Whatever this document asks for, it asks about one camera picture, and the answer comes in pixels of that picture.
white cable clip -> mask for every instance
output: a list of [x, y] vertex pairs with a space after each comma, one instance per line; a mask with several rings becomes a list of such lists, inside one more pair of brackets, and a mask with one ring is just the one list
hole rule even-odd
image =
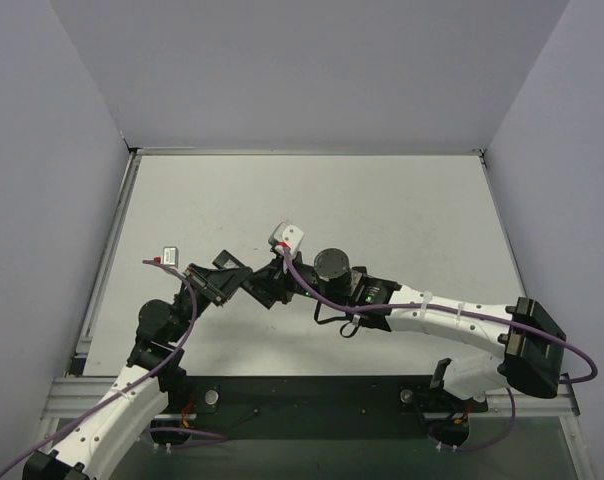
[[466, 302], [458, 303], [458, 311], [455, 314], [455, 326], [458, 328], [460, 326], [460, 318], [462, 317], [462, 312], [464, 311], [465, 306], [466, 306]]
[[433, 300], [432, 292], [424, 292], [424, 296], [422, 298], [422, 306], [420, 307], [420, 321], [424, 321], [424, 317], [426, 317], [426, 307], [429, 302]]
[[131, 396], [128, 393], [125, 393], [122, 390], [116, 390], [115, 394], [120, 395], [122, 398], [127, 400], [129, 403], [133, 403], [133, 399], [131, 398]]

cylindrical motor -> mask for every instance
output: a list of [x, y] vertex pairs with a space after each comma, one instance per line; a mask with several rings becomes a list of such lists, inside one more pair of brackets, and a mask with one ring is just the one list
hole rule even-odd
[[322, 250], [313, 261], [320, 287], [325, 291], [340, 290], [351, 283], [349, 257], [337, 248]]

white wall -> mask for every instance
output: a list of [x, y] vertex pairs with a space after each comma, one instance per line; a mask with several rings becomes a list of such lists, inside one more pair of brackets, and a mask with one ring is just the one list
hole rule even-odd
[[569, 4], [487, 164], [527, 292], [600, 365], [576, 390], [604, 479], [604, 0]]
[[65, 366], [126, 160], [49, 2], [0, 0], [0, 468]]
[[52, 0], [130, 145], [468, 153], [568, 0]]

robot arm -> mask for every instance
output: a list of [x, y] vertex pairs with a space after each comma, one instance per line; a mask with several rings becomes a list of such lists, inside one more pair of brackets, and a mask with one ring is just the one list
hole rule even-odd
[[[353, 334], [361, 327], [421, 332], [472, 345], [477, 355], [444, 358], [433, 375], [434, 388], [462, 400], [507, 386], [539, 398], [557, 395], [563, 347], [510, 325], [515, 321], [565, 340], [538, 302], [523, 297], [515, 306], [481, 305], [434, 297], [368, 275], [366, 267], [351, 267], [347, 255], [335, 248], [323, 250], [308, 265], [299, 252], [303, 236], [294, 225], [278, 226], [269, 239], [276, 258], [242, 285], [266, 308], [288, 303], [295, 294], [311, 296], [318, 300], [315, 320], [320, 324], [344, 320], [354, 325]], [[243, 266], [227, 251], [213, 263], [218, 268]], [[318, 320], [321, 304], [345, 316]]]
[[[509, 385], [541, 398], [557, 394], [563, 348], [509, 325], [515, 320], [564, 340], [562, 330], [537, 302], [520, 298], [514, 307], [507, 307], [434, 297], [370, 276], [365, 267], [351, 268], [346, 254], [337, 249], [320, 252], [308, 265], [299, 252], [303, 236], [294, 225], [281, 224], [269, 240], [275, 258], [256, 272], [227, 251], [213, 262], [218, 270], [189, 265], [185, 277], [195, 293], [197, 315], [211, 303], [223, 305], [240, 287], [266, 308], [288, 303], [296, 294], [311, 296], [320, 300], [315, 314], [320, 324], [344, 320], [353, 325], [353, 333], [359, 328], [421, 332], [478, 348], [471, 357], [443, 358], [438, 363], [431, 379], [434, 396], [482, 401], [478, 395]], [[186, 372], [178, 366], [184, 352], [181, 343], [174, 344], [192, 328], [190, 293], [183, 285], [172, 304], [151, 300], [142, 306], [135, 347], [102, 399], [108, 404], [74, 425], [48, 454], [34, 453], [24, 467], [24, 479], [109, 478], [157, 414], [169, 405], [186, 403], [180, 389]], [[345, 316], [319, 320], [322, 303]], [[485, 321], [489, 315], [502, 323]], [[169, 356], [171, 360], [158, 370]], [[148, 378], [126, 388], [142, 377]], [[466, 429], [468, 435], [468, 427], [455, 428]]]
[[[251, 273], [248, 267], [209, 270], [191, 264], [183, 279], [191, 292], [183, 285], [172, 304], [162, 300], [144, 304], [138, 316], [135, 346], [127, 365], [98, 403], [103, 406], [94, 407], [89, 415], [87, 412], [86, 418], [48, 453], [33, 453], [22, 478], [108, 479], [156, 415], [170, 404], [185, 403], [180, 387], [186, 372], [178, 364], [184, 354], [183, 336], [190, 332], [196, 315], [202, 315], [211, 303], [226, 303]], [[191, 293], [197, 305], [195, 314]], [[182, 437], [179, 443], [188, 438]]]

bolt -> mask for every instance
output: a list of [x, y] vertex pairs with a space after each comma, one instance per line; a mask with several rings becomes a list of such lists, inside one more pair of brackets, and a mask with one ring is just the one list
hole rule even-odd
[[402, 403], [411, 403], [413, 401], [413, 392], [409, 389], [404, 389], [400, 392], [400, 401]]
[[215, 390], [209, 390], [204, 394], [204, 401], [207, 405], [215, 405], [216, 403], [218, 403], [218, 398], [218, 392], [216, 392]]

